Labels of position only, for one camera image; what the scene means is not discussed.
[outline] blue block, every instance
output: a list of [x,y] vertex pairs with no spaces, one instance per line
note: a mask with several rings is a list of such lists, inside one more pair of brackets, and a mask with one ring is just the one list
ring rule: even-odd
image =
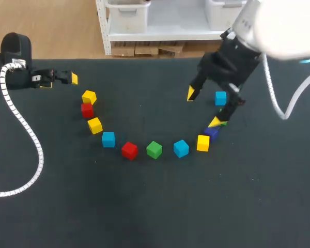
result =
[[190,151],[190,147],[187,143],[183,140],[174,143],[174,153],[179,157],[182,158],[186,156]]
[[210,137],[210,142],[215,142],[218,137],[220,127],[206,128],[203,134]]
[[102,134],[102,145],[106,148],[114,148],[115,147],[115,133],[104,132]]
[[225,91],[216,91],[215,105],[216,106],[225,106],[225,104],[226,104],[226,92]]

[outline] white cable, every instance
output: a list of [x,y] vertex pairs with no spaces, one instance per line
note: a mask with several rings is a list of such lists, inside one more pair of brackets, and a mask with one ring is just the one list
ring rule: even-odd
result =
[[12,103],[12,101],[9,97],[8,90],[7,90],[7,85],[6,85],[6,73],[7,73],[7,71],[11,70],[11,69],[19,69],[19,68],[22,68],[22,65],[17,64],[17,63],[9,63],[9,64],[4,65],[1,68],[1,72],[0,72],[1,90],[2,90],[2,93],[4,95],[4,98],[7,102],[10,110],[14,113],[15,117],[20,121],[20,123],[23,125],[23,127],[25,128],[25,130],[28,132],[31,139],[35,143],[35,146],[36,146],[37,151],[38,151],[39,162],[38,162],[38,168],[37,168],[36,173],[34,174],[34,176],[31,178],[31,180],[27,184],[23,185],[22,187],[20,187],[16,190],[0,192],[0,197],[16,195],[16,194],[23,192],[27,188],[31,187],[31,185],[34,184],[35,181],[40,176],[40,173],[41,173],[42,168],[43,168],[43,162],[44,162],[44,156],[43,156],[42,148],[41,148],[41,145],[40,145],[38,138],[36,137],[35,133],[31,129],[31,127],[28,125],[28,123],[25,121],[25,119],[22,117],[20,112],[16,109],[16,107]]
[[293,108],[294,108],[298,98],[300,97],[302,92],[307,88],[307,86],[309,86],[309,84],[310,84],[310,76],[307,77],[303,81],[303,83],[298,87],[298,89],[295,91],[294,95],[292,96],[292,98],[290,100],[290,103],[288,104],[286,113],[284,113],[280,109],[280,107],[279,107],[279,105],[277,103],[277,99],[275,97],[275,93],[274,93],[274,89],[273,89],[273,85],[272,85],[272,80],[271,80],[269,64],[268,64],[267,56],[266,56],[265,53],[262,54],[262,58],[263,58],[265,77],[266,77],[266,80],[267,80],[267,84],[268,84],[268,88],[269,88],[269,93],[270,93],[270,98],[271,98],[274,110],[277,112],[277,114],[279,115],[279,117],[282,120],[287,120],[288,117],[290,116],[291,112],[293,111]]

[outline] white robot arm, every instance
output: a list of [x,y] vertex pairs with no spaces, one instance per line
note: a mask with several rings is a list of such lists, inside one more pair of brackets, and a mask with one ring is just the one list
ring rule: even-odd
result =
[[250,49],[280,60],[310,57],[310,0],[249,0],[232,31]]

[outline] storage bin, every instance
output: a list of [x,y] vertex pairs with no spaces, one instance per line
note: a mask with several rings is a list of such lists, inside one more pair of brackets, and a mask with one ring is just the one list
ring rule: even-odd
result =
[[210,29],[226,31],[232,27],[246,2],[242,0],[206,0],[206,16]]
[[145,33],[149,6],[150,1],[147,0],[107,0],[111,29],[119,34]]

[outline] blue light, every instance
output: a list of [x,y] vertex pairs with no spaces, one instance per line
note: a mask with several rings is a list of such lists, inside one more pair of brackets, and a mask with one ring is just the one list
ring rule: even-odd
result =
[[300,64],[307,64],[307,63],[310,63],[310,59],[300,61]]

